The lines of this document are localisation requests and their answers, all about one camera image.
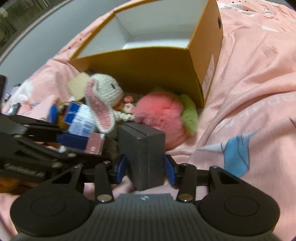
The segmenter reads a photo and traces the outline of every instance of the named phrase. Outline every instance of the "gray wall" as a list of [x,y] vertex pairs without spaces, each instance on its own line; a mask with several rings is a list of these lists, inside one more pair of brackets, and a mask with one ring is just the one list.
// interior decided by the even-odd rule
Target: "gray wall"
[[56,6],[1,56],[0,74],[8,77],[4,93],[30,77],[96,18],[124,2],[127,0],[71,0]]

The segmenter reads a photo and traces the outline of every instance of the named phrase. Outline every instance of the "black box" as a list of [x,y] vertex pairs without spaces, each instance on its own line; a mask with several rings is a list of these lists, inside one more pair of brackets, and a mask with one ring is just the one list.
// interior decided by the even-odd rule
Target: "black box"
[[128,158],[128,177],[138,191],[163,185],[165,133],[127,122],[118,126],[119,154]]

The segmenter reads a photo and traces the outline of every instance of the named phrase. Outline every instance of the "bunny ear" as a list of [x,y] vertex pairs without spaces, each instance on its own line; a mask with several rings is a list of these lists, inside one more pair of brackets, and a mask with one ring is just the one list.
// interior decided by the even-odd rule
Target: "bunny ear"
[[85,89],[85,99],[96,118],[96,126],[100,133],[109,133],[115,126],[115,117],[111,106],[106,105],[93,92],[96,80],[91,79]]

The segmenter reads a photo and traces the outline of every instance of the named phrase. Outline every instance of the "ribbed gray gripper base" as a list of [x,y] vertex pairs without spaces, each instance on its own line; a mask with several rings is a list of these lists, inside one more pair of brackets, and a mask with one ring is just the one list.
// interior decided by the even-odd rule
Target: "ribbed gray gripper base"
[[176,202],[170,194],[122,194],[113,203],[97,205],[90,218],[72,232],[48,238],[24,234],[13,238],[13,241],[28,240],[278,241],[271,232],[255,237],[222,233],[206,223],[193,204]]

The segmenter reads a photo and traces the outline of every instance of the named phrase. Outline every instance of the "open box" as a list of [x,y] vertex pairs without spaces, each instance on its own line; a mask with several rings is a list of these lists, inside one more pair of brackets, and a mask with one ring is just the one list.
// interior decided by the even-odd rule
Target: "open box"
[[216,0],[143,0],[113,11],[69,62],[113,76],[124,91],[162,87],[203,107],[222,38]]

